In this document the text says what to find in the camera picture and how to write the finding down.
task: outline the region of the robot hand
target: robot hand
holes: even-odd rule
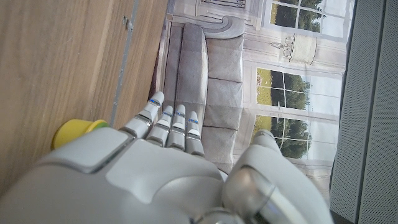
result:
[[[0,198],[0,223],[332,223],[315,186],[259,131],[226,182],[203,158],[195,112],[156,93],[119,131],[43,157]]]
[[[131,133],[136,138],[146,139],[160,147],[170,147],[191,155],[204,156],[200,141],[198,115],[191,111],[185,122],[185,107],[178,105],[173,116],[173,108],[167,106],[158,121],[150,130],[158,109],[162,105],[164,95],[157,92],[148,101],[144,109],[137,114],[123,131]]]

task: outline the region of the wooden surface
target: wooden surface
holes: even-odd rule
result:
[[[114,127],[120,128],[131,119],[132,116],[140,112],[142,105],[146,104],[148,99],[137,98],[131,94],[131,88],[137,93],[146,93],[148,95],[156,55],[153,52],[158,51],[160,35],[165,17],[167,1],[148,1],[140,0],[137,10],[133,41],[129,48],[129,54],[126,65],[126,73],[123,77],[123,85],[120,94],[120,104],[116,111]],[[154,16],[146,13],[163,12],[162,16]]]
[[[136,1],[0,1],[0,195],[64,122],[109,122],[133,6],[116,127],[144,106],[167,0]]]

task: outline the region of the lawn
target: lawn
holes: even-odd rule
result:
[[[271,105],[271,71],[257,68],[257,103],[261,105]]]
[[[262,129],[266,129],[268,131],[271,130],[271,121],[272,118],[270,116],[261,116],[261,115],[257,115],[256,116],[256,123],[254,123],[254,129],[253,129],[253,133],[251,136],[251,139],[253,140],[254,135]]]
[[[257,85],[271,87],[271,71],[268,69],[257,68]]]
[[[257,68],[257,103],[261,105],[271,105],[271,71]],[[261,129],[271,130],[271,117],[256,116],[252,137]]]
[[[278,12],[278,4],[272,4],[272,9],[271,9],[271,18],[269,20],[269,23],[275,24],[276,23],[276,14]]]

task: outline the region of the sofa cushion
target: sofa cushion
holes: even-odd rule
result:
[[[242,82],[243,36],[232,39],[206,39],[209,78]]]
[[[203,127],[201,141],[205,159],[229,173],[233,166],[233,149],[237,131],[227,128]]]
[[[180,63],[178,66],[176,106],[183,104],[186,114],[195,110],[201,126],[205,115],[208,59],[206,40],[202,28],[185,24],[183,30]]]
[[[172,26],[170,30],[169,52],[167,54],[166,71],[164,77],[163,107],[175,107],[175,89],[177,88],[178,65],[180,63],[182,27]]]
[[[205,126],[238,130],[242,109],[242,83],[208,79]]]

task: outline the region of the yellow object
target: yellow object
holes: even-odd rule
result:
[[[54,135],[52,146],[54,149],[86,134],[90,131],[109,127],[106,121],[99,119],[97,121],[85,121],[80,119],[71,119],[63,124]]]

